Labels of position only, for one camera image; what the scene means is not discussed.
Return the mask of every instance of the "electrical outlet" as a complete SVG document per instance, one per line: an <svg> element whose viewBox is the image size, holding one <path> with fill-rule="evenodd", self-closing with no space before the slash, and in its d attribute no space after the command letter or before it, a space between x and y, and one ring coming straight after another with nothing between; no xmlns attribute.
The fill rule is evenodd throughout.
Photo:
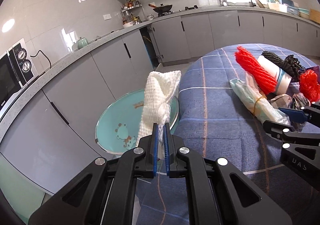
<svg viewBox="0 0 320 225"><path fill-rule="evenodd" d="M105 20L111 19L111 14L104 14L103 19Z"/></svg>

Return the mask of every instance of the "white waffle-textured cloth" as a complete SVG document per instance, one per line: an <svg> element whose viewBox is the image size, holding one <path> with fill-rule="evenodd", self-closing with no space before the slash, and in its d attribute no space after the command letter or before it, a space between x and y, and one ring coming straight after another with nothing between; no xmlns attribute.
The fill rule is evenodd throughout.
<svg viewBox="0 0 320 225"><path fill-rule="evenodd" d="M181 78L181 71L150 72L144 90L144 106L137 145L140 138L151 135L153 123L159 125L158 158L164 158L163 126L170 120L170 102Z"/></svg>

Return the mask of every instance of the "orange handle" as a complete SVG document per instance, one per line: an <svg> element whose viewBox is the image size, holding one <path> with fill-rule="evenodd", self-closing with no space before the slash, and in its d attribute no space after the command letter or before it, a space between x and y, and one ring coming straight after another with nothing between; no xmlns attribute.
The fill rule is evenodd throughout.
<svg viewBox="0 0 320 225"><path fill-rule="evenodd" d="M158 8L157 6L151 5L151 4L149 4L149 6L152 7L152 8Z"/></svg>

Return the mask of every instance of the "blue gripper pad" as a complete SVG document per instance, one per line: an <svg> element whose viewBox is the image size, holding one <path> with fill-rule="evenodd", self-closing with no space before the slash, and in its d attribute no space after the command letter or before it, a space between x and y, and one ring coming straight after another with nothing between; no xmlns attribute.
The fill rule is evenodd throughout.
<svg viewBox="0 0 320 225"><path fill-rule="evenodd" d="M303 124L305 121L308 121L308 118L306 117L306 115L303 113L302 110L295 110L291 108L282 108L282 107L279 107L279 110L287 114L291 122Z"/></svg>
<svg viewBox="0 0 320 225"><path fill-rule="evenodd" d="M164 136L164 160L165 160L165 171L167 176L169 176L170 172L170 152L169 152L169 145L168 145L168 134L167 134L167 127L164 125L163 136Z"/></svg>
<svg viewBox="0 0 320 225"><path fill-rule="evenodd" d="M155 146L153 151L153 176L157 175L159 126L156 127Z"/></svg>

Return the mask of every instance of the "white cup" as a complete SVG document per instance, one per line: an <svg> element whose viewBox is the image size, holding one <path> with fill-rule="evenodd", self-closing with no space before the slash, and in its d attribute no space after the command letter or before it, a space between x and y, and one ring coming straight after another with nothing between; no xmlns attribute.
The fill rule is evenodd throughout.
<svg viewBox="0 0 320 225"><path fill-rule="evenodd" d="M289 87L291 76L262 55L258 58L258 63L276 79L277 85L274 93L276 95L285 94Z"/></svg>

